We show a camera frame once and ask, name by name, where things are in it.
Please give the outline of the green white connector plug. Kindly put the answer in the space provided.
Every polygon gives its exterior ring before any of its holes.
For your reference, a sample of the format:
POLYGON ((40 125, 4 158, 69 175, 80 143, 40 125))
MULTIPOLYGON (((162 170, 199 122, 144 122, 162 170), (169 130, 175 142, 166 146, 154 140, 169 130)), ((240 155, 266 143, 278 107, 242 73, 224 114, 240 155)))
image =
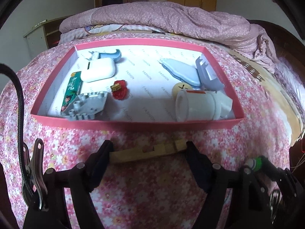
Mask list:
POLYGON ((254 172, 259 172, 263 169, 263 165, 267 160, 268 159, 264 156, 249 158, 246 160, 245 166, 248 166, 254 172))

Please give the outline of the metal clamp clip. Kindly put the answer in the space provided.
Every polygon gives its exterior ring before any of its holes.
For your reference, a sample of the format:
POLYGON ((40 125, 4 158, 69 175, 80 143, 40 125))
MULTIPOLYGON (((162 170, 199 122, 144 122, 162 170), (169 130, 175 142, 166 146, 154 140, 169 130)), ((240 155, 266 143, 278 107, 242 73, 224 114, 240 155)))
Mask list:
POLYGON ((47 187, 43 180, 43 150, 44 143, 42 139, 37 138, 34 143, 32 158, 28 147, 23 143, 22 160, 25 168, 25 174, 22 177, 22 195, 26 205, 34 202, 34 208, 37 210, 47 209, 47 187))

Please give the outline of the pink floral bed sheet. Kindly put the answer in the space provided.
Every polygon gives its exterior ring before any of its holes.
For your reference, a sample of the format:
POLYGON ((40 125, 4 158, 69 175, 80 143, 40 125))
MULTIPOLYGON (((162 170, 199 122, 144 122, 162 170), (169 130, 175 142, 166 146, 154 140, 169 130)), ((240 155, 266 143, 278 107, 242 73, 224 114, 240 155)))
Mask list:
MULTIPOLYGON (((214 44, 205 47, 223 68, 245 113, 231 129, 132 133, 43 126, 31 116, 31 108, 42 85, 72 47, 68 43, 47 50, 17 73, 25 97, 24 141, 32 147, 35 139, 43 139, 45 169, 70 169, 106 139, 116 150, 151 150, 159 143, 188 139, 229 170, 237 170, 246 159, 259 155, 275 166, 289 167, 289 149, 300 135, 301 125, 281 87, 259 66, 261 78, 254 78, 228 51, 214 44)), ((180 155, 111 165, 91 195, 106 228, 191 228, 205 200, 180 155)))

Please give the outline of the grey blue plastic clip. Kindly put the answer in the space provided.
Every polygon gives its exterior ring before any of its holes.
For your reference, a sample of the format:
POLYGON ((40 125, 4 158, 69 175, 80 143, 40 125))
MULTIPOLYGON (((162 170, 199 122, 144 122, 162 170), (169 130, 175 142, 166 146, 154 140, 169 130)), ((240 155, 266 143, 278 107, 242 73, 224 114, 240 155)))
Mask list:
POLYGON ((205 58, 198 57, 195 63, 200 82, 205 89, 213 92, 224 89, 224 84, 220 81, 211 64, 205 58))

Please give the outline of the red gold charm ornament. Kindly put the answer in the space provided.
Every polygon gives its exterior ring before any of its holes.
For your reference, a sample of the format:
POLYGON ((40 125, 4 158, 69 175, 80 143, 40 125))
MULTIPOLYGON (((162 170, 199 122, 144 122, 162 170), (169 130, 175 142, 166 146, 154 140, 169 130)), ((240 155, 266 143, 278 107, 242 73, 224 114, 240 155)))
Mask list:
POLYGON ((112 96, 116 100, 124 100, 127 96, 128 88, 125 80, 117 80, 111 85, 112 96))

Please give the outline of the pink cardboard box tray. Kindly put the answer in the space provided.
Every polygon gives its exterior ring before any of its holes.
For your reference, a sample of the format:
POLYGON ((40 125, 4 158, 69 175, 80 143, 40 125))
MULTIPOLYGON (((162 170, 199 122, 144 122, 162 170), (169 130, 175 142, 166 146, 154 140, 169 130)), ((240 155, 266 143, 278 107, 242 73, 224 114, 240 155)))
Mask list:
POLYGON ((31 115, 46 126, 109 131, 191 131, 230 129, 245 118, 234 88, 214 55, 204 46, 163 39, 127 38, 93 41, 73 46, 59 61, 42 86, 31 115), (116 74, 106 80, 82 85, 82 93, 108 92, 105 108, 94 120, 69 121, 61 116, 64 94, 73 72, 81 71, 90 51, 111 53, 119 49, 121 60, 116 74), (233 100, 232 110, 218 120, 178 122, 172 88, 178 80, 162 67, 161 58, 171 58, 195 66, 198 57, 206 59, 224 84, 221 90, 233 100), (111 85, 127 82, 127 96, 116 100, 111 85))

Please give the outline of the yellow smiley ball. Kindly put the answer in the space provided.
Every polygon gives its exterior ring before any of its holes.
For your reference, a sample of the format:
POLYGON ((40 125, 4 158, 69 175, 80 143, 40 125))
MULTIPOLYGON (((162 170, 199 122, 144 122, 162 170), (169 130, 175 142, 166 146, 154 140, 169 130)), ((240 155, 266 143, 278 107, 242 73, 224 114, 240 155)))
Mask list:
POLYGON ((193 90, 193 87, 187 83, 179 82, 172 88, 172 96, 175 98, 180 90, 193 90))

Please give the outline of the white earbuds case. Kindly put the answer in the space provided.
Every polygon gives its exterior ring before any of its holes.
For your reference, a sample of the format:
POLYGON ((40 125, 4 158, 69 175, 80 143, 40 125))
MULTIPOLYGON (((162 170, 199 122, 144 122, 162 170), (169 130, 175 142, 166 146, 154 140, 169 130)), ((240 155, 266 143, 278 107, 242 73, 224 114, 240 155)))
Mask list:
POLYGON ((81 80, 85 83, 111 78, 116 73, 116 65, 112 58, 89 60, 81 70, 81 80))

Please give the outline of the light blue correction tape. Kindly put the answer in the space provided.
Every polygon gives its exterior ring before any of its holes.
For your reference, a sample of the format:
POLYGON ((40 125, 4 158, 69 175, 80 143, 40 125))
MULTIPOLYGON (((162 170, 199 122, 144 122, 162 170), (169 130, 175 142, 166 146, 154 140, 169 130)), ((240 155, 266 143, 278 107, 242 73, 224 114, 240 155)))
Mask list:
POLYGON ((193 88, 201 87, 201 81, 198 75, 198 71, 195 67, 170 58, 161 58, 159 63, 174 78, 189 84, 193 88))

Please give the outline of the light blue hook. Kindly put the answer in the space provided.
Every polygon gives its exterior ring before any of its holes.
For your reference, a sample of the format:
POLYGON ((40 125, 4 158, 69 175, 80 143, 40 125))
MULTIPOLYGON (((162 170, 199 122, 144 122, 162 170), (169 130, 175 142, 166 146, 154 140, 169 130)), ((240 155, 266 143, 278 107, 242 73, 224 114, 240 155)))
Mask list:
POLYGON ((116 49, 114 53, 102 53, 97 51, 89 52, 89 56, 85 57, 87 60, 98 60, 102 58, 111 58, 115 63, 121 59, 121 51, 116 49))

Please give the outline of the white side cabinet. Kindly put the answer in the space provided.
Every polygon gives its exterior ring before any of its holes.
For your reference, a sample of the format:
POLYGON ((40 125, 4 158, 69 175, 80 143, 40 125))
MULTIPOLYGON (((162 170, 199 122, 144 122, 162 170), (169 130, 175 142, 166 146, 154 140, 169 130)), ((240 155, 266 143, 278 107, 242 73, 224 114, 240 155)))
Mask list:
POLYGON ((68 17, 69 15, 51 20, 43 20, 23 36, 31 59, 41 52, 58 45, 61 35, 59 26, 68 17))

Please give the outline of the pink folded quilt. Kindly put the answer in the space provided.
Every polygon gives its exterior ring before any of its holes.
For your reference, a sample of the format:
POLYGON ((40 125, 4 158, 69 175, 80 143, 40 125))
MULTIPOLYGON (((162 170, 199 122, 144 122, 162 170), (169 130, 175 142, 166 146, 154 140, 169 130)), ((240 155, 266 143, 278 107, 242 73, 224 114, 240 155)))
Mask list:
POLYGON ((279 62, 275 46, 265 29, 244 17, 226 12, 207 12, 173 2, 133 2, 94 8, 65 19, 59 30, 101 24, 146 25, 168 33, 214 41, 239 52, 248 59, 262 62, 272 71, 279 62))

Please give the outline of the grey plastic bracket piece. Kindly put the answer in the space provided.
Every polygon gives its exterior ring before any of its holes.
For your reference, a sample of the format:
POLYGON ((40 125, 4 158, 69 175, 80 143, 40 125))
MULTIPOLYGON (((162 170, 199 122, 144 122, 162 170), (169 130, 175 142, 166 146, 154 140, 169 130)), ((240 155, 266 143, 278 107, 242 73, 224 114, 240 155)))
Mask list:
POLYGON ((61 112, 69 121, 94 120, 105 108, 108 92, 92 92, 77 95, 61 112))

